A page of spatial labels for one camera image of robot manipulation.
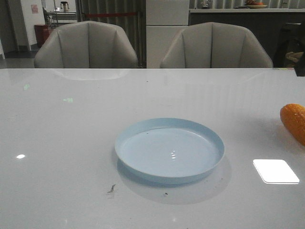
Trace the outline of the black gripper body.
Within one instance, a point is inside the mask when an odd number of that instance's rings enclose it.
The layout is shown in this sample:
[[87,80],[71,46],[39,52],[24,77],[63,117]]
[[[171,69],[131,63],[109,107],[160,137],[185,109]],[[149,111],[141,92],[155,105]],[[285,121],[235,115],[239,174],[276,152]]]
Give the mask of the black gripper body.
[[302,48],[303,54],[299,61],[296,64],[295,71],[297,76],[305,75],[305,24],[301,23],[301,25],[297,29],[297,42]]

